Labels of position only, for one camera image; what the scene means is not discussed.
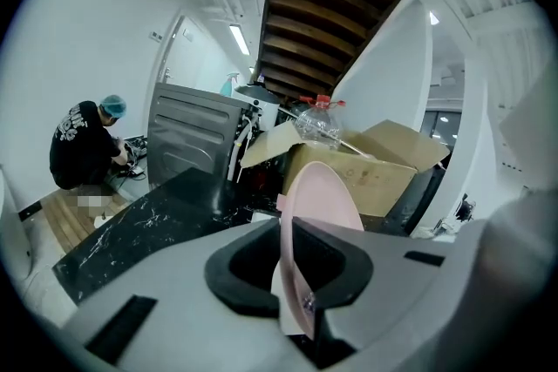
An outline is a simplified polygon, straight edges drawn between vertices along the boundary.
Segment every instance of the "black marble countertop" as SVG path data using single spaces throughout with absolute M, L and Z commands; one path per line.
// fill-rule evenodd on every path
M 276 197 L 189 169 L 112 217 L 52 270 L 79 304 L 149 254 L 249 223 L 254 211 L 276 213 Z

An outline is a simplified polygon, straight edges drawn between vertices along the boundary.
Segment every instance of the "pink oval object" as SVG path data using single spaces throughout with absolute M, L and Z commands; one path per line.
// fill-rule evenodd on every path
M 290 311 L 304 333 L 314 339 L 314 315 L 304 309 L 312 290 L 293 255 L 293 217 L 360 231 L 364 227 L 347 187 L 333 169 L 313 161 L 296 175 L 281 215 L 281 276 Z

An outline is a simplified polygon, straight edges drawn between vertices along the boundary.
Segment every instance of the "cardboard box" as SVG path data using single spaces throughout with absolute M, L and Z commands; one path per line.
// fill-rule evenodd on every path
M 392 121 L 383 121 L 365 132 L 344 132 L 343 139 L 373 157 L 340 147 L 338 151 L 304 144 L 292 121 L 260 135 L 241 160 L 251 167 L 291 151 L 283 193 L 310 161 L 330 166 L 349 189 L 361 214 L 384 217 L 395 205 L 417 172 L 424 172 L 449 154 L 444 145 Z

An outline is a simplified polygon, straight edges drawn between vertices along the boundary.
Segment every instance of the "black t-shirt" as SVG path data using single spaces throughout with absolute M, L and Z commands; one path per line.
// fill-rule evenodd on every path
M 119 154 L 101 124 L 97 105 L 84 101 L 70 109 L 52 136 L 51 172 L 79 180 Z

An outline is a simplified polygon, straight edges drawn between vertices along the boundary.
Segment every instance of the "plastic bottle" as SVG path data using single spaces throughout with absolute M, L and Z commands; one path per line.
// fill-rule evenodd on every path
M 339 147 L 339 142 L 327 137 L 323 132 L 327 132 L 338 139 L 341 138 L 342 128 L 329 110 L 336 105 L 343 106 L 345 102 L 332 103 L 331 97 L 326 95 L 318 95 L 316 101 L 308 97 L 301 97 L 300 99 L 310 104 L 310 108 L 302 112 L 295 122 L 295 127 L 301 138 L 314 147 L 336 150 Z

